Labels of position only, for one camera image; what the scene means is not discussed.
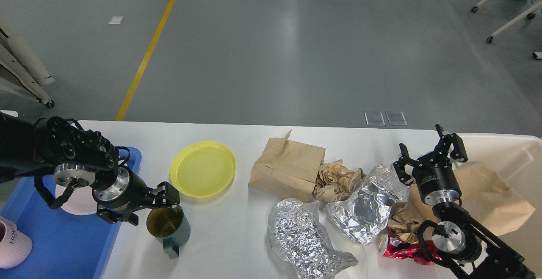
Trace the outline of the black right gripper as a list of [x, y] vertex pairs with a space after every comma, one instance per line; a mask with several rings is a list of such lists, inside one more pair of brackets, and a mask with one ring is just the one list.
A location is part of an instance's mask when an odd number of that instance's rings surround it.
[[[416, 182], [420, 200], [428, 206], [460, 200], [462, 192], [452, 168], [454, 163], [468, 161], [463, 139], [457, 133], [446, 132], [440, 124], [436, 124], [435, 129], [439, 142], [431, 153], [431, 159], [412, 159], [408, 148], [400, 143], [401, 154], [393, 163], [398, 180], [407, 187]], [[407, 165], [413, 168], [413, 177], [405, 171]]]

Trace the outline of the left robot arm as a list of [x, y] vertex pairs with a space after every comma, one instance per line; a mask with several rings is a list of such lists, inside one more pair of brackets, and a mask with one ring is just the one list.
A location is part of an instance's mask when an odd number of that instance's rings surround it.
[[138, 225], [143, 209], [174, 211], [180, 193], [167, 181], [151, 188], [128, 167], [131, 152], [116, 146], [101, 132], [85, 130], [75, 119], [58, 116], [31, 124], [1, 113], [1, 182], [33, 177], [33, 186], [55, 210], [77, 188], [89, 187], [96, 214], [110, 224]]

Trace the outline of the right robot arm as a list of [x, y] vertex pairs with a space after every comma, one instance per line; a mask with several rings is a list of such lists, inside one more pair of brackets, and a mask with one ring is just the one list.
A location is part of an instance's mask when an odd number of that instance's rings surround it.
[[435, 148], [412, 159], [405, 144], [393, 163], [398, 180], [418, 187], [420, 201], [439, 220], [423, 221], [416, 233], [420, 250], [431, 262], [449, 269], [459, 279], [534, 279], [524, 258], [462, 207], [462, 192], [453, 163], [466, 163], [462, 138], [435, 125]]

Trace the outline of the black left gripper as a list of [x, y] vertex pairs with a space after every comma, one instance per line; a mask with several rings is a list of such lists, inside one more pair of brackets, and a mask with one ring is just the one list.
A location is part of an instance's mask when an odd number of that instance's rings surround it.
[[147, 187], [143, 179], [126, 166], [118, 168], [114, 183], [106, 190], [93, 190], [97, 202], [97, 216], [109, 224], [139, 223], [135, 211], [143, 208], [175, 208], [180, 204], [180, 193], [168, 181], [155, 188]]

